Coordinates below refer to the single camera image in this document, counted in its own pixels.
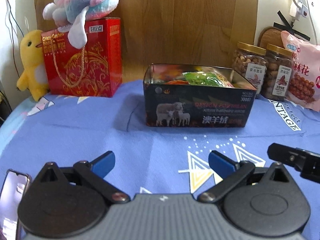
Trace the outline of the pecan nut jar gold lid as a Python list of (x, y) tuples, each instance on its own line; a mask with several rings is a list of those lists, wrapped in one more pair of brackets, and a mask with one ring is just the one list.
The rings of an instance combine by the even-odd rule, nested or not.
[(266, 58), (268, 65), (261, 94), (270, 100), (284, 101), (292, 74), (292, 52), (268, 43)]

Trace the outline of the cashew nut jar gold lid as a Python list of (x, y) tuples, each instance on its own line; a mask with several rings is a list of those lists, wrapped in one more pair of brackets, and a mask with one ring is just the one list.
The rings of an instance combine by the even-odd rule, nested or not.
[(233, 53), (232, 68), (245, 77), (260, 94), (268, 66), (266, 49), (238, 42)]

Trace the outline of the black sheep-print tin box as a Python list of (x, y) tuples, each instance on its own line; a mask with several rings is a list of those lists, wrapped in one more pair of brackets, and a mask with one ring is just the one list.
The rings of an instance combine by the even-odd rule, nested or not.
[[(166, 85), (184, 72), (213, 72), (234, 88)], [(153, 127), (245, 127), (257, 89), (231, 68), (151, 64), (143, 80), (146, 124)]]

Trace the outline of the pink blue plush toy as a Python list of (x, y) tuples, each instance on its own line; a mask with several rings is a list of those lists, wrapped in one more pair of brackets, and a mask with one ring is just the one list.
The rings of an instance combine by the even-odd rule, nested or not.
[(85, 23), (109, 15), (119, 0), (53, 0), (42, 12), (44, 20), (53, 20), (58, 31), (68, 32), (69, 43), (81, 49), (87, 43)]

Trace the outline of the pink twisted snack bag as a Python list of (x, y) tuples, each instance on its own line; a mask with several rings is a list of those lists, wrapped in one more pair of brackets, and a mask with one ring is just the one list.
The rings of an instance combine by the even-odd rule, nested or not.
[(319, 45), (303, 41), (287, 31), (281, 32), (284, 47), (292, 52), (292, 75), (286, 98), (295, 104), (319, 111)]

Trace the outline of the green pea snack packet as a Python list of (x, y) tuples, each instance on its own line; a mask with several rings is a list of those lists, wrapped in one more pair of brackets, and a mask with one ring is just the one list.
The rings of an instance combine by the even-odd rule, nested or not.
[(184, 72), (183, 76), (192, 86), (234, 88), (224, 76), (213, 72)]

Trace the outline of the blue printed tablecloth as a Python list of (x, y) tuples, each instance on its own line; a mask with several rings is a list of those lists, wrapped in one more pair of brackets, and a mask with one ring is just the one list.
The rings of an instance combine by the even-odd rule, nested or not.
[[(17, 214), (22, 239), (319, 239), (319, 183), (271, 160), (272, 143), (319, 154), (319, 113), (255, 95), (245, 127), (146, 124), (143, 81), (111, 98), (47, 94), (27, 99), (1, 127), (1, 189), (8, 169), (31, 176)], [(105, 181), (127, 203), (49, 203), (47, 162), (71, 167), (112, 151)], [(257, 167), (277, 203), (200, 203), (222, 178), (209, 166), (218, 151)]]

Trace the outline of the smartphone with purple case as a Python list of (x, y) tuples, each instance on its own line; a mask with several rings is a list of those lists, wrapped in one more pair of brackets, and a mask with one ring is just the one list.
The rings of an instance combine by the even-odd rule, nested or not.
[(28, 174), (7, 170), (1, 189), (1, 239), (16, 240), (24, 237), (17, 210), (30, 184), (31, 176)]

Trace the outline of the brown woven round board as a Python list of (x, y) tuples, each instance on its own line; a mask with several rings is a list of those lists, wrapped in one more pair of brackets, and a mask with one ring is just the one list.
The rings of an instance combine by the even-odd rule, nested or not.
[(281, 32), (282, 30), (276, 27), (264, 28), (258, 37), (257, 46), (266, 49), (268, 44), (272, 44), (280, 48), (284, 48), (281, 39)]

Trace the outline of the red snack packet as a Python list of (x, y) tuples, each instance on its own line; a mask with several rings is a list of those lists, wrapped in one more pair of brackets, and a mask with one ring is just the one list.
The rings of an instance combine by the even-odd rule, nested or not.
[(186, 80), (171, 80), (165, 83), (166, 85), (189, 85)]

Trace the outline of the red gift bag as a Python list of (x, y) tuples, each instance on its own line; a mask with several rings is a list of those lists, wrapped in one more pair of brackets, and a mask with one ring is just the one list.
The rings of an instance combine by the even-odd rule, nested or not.
[(74, 48), (67, 33), (41, 34), (44, 64), (52, 94), (112, 97), (122, 83), (120, 19), (85, 24), (87, 43)]

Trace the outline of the yellow duck plush toy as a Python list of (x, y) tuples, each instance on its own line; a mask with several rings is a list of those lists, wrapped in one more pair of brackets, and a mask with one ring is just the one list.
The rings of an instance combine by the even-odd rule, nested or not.
[(33, 99), (38, 102), (49, 91), (44, 56), (42, 49), (43, 31), (33, 30), (27, 33), (20, 42), (20, 57), (23, 72), (17, 80), (20, 91), (29, 89)]

